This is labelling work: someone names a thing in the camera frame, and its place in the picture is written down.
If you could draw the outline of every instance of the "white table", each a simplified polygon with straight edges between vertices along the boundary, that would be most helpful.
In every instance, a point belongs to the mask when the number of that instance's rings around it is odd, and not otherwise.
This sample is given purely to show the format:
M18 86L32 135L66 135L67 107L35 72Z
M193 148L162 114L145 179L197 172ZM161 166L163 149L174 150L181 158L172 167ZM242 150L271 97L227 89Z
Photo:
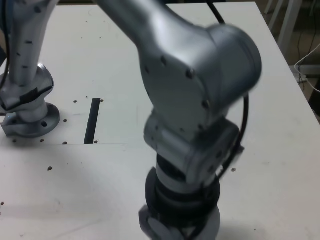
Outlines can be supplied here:
M218 240L320 239L318 122L256 4L216 6L252 37L263 62L246 150L221 182ZM205 4L171 7L194 24L217 22ZM16 143L0 132L0 239L146 239L138 211L156 153L143 140L152 105L135 46L97 6L58 6L41 62L55 80L46 100L58 106L61 122ZM98 144L83 145L92 98L104 99ZM241 123L241 103L229 118Z

